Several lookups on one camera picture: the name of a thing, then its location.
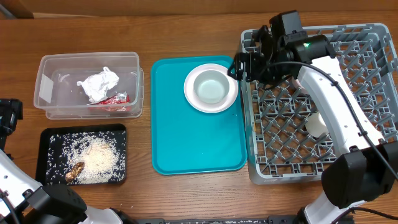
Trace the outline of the grey bowl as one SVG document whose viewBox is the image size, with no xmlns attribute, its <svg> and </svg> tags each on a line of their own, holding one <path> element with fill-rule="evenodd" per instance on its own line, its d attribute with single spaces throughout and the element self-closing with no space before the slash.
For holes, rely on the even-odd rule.
<svg viewBox="0 0 398 224">
<path fill-rule="evenodd" d="M 200 73 L 193 84 L 197 97 L 204 103 L 221 102 L 229 92 L 229 81 L 217 70 L 207 70 Z"/>
</svg>

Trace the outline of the large white plate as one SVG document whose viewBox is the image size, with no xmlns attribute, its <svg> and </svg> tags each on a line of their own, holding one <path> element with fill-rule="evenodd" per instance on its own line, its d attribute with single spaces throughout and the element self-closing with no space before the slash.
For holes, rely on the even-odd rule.
<svg viewBox="0 0 398 224">
<path fill-rule="evenodd" d="M 225 75 L 229 81 L 229 92 L 226 97 L 219 103 L 208 104 L 202 102 L 194 91 L 194 81 L 196 77 L 207 70 L 217 70 Z M 222 65 L 215 63 L 206 63 L 195 67 L 186 77 L 184 82 L 184 95 L 187 101 L 198 111 L 204 113 L 220 113 L 227 110 L 237 99 L 238 96 L 238 81 L 227 75 L 228 69 Z"/>
</svg>

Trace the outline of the pale green cup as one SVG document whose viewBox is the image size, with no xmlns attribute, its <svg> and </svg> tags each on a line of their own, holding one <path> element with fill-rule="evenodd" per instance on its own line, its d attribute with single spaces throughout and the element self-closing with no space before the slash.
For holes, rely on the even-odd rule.
<svg viewBox="0 0 398 224">
<path fill-rule="evenodd" d="M 329 133 L 327 126 L 319 112 L 316 112 L 308 117 L 305 128 L 307 132 L 315 138 L 319 138 L 322 134 Z"/>
</svg>

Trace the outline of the red snack wrapper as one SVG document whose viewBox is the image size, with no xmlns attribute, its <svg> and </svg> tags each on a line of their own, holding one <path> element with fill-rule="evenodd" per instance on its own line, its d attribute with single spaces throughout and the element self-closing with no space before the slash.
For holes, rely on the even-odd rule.
<svg viewBox="0 0 398 224">
<path fill-rule="evenodd" d="M 101 105 L 101 107 L 89 107 L 89 110 L 105 110 L 110 112 L 130 111 L 131 106 L 121 106 L 121 104 L 129 104 L 130 97 L 126 92 L 118 93 L 112 97 L 109 97 L 95 105 Z"/>
</svg>

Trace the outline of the white napkin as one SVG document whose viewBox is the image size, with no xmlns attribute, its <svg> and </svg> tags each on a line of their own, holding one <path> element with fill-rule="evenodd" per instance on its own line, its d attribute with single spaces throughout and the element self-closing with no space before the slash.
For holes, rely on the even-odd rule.
<svg viewBox="0 0 398 224">
<path fill-rule="evenodd" d="M 118 84 L 119 77 L 108 67 L 103 67 L 103 71 L 90 75 L 84 81 L 78 81 L 76 84 L 81 86 L 89 98 L 90 103 L 99 103 L 107 99 L 108 90 Z"/>
</svg>

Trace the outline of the pile of white rice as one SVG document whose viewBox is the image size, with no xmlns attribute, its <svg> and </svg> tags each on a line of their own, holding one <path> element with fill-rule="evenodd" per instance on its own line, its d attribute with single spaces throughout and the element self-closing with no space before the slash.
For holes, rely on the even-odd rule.
<svg viewBox="0 0 398 224">
<path fill-rule="evenodd" d="M 65 174 L 84 162 L 76 179 L 66 182 Z M 46 184 L 110 184 L 126 178 L 126 132 L 97 131 L 54 134 L 50 137 L 45 171 Z"/>
</svg>

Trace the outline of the brown food piece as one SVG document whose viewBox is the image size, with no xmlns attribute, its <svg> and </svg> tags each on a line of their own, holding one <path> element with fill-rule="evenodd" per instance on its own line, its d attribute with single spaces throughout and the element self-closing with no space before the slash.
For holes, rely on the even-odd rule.
<svg viewBox="0 0 398 224">
<path fill-rule="evenodd" d="M 78 162 L 76 163 L 70 172 L 67 172 L 65 174 L 65 180 L 66 182 L 71 182 L 74 179 L 76 179 L 78 177 L 78 175 L 83 171 L 85 167 L 85 163 L 84 162 Z"/>
</svg>

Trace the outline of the small white plate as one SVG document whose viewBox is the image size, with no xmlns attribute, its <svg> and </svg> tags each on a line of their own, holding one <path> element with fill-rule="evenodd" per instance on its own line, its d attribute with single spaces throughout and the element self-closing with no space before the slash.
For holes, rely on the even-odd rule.
<svg viewBox="0 0 398 224">
<path fill-rule="evenodd" d="M 308 94 L 308 91 L 300 84 L 300 82 L 297 80 L 297 79 L 295 79 L 295 78 L 293 78 L 292 79 L 292 84 L 293 84 L 293 86 L 296 88 L 296 89 L 301 89 L 302 90 L 302 93 L 303 94 L 305 94 L 305 95 L 307 95 Z"/>
</svg>

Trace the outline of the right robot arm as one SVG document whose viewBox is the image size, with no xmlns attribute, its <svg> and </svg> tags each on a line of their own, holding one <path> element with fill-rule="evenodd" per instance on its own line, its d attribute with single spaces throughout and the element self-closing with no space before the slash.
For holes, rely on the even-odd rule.
<svg viewBox="0 0 398 224">
<path fill-rule="evenodd" d="M 351 223 L 351 212 L 391 191 L 397 180 L 397 143 L 387 142 L 367 119 L 324 35 L 309 36 L 297 11 L 282 12 L 269 22 L 252 38 L 260 50 L 237 53 L 228 75 L 268 89 L 291 77 L 308 92 L 337 158 L 322 173 L 321 195 L 299 210 L 294 223 Z"/>
</svg>

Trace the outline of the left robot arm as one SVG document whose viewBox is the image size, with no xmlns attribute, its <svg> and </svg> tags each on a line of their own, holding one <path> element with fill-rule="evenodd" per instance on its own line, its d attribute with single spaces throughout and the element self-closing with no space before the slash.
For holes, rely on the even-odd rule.
<svg viewBox="0 0 398 224">
<path fill-rule="evenodd" d="M 134 223 L 115 208 L 88 206 L 74 185 L 120 184 L 126 178 L 123 124 L 42 131 L 35 177 L 1 152 L 1 223 Z"/>
</svg>

